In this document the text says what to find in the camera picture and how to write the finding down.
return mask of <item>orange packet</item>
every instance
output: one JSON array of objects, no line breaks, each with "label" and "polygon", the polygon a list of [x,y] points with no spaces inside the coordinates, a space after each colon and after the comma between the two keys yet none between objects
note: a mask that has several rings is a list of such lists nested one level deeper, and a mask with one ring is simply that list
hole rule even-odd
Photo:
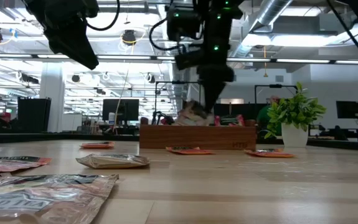
[{"label": "orange packet", "polygon": [[83,149],[111,149],[115,142],[97,142],[97,143],[83,143],[80,147]]},{"label": "orange packet", "polygon": [[214,154],[209,150],[203,150],[199,147],[166,147],[171,153],[183,154],[183,155],[211,155]]},{"label": "orange packet", "polygon": [[283,149],[257,149],[256,151],[245,150],[245,153],[251,156],[275,157],[275,158],[292,158],[294,154],[284,153]]}]

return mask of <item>workshop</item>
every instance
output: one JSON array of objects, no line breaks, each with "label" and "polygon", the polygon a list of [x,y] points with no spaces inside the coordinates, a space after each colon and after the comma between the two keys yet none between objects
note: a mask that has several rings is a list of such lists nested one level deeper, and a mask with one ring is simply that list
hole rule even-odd
[{"label": "workshop", "polygon": [[3,223],[358,223],[358,1],[0,0]]}]

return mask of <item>white column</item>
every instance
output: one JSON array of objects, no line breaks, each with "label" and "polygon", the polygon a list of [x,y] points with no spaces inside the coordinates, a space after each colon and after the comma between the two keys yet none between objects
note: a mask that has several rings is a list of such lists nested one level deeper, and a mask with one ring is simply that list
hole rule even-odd
[{"label": "white column", "polygon": [[48,132],[62,131],[64,113],[65,75],[62,63],[43,63],[39,98],[51,98]]}]

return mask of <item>white pot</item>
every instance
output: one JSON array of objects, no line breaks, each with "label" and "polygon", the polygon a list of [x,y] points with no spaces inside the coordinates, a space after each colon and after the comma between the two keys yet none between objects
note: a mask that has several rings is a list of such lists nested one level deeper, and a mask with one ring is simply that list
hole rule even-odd
[{"label": "white pot", "polygon": [[303,131],[299,127],[296,128],[293,124],[281,124],[281,132],[285,147],[300,147],[305,148],[308,143],[308,132]]}]

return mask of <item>desk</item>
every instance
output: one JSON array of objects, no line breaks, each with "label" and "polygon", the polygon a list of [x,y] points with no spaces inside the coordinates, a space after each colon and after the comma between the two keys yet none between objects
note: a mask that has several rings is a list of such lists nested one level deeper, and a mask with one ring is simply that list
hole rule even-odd
[{"label": "desk", "polygon": [[[242,151],[181,156],[116,142],[112,150],[81,150],[83,142],[0,144],[0,156],[48,156],[49,165],[13,173],[119,174],[92,224],[358,223],[358,151],[291,149],[297,158],[251,157]],[[283,147],[258,145],[257,148]],[[93,170],[76,162],[91,153],[147,156],[149,168]]]}]

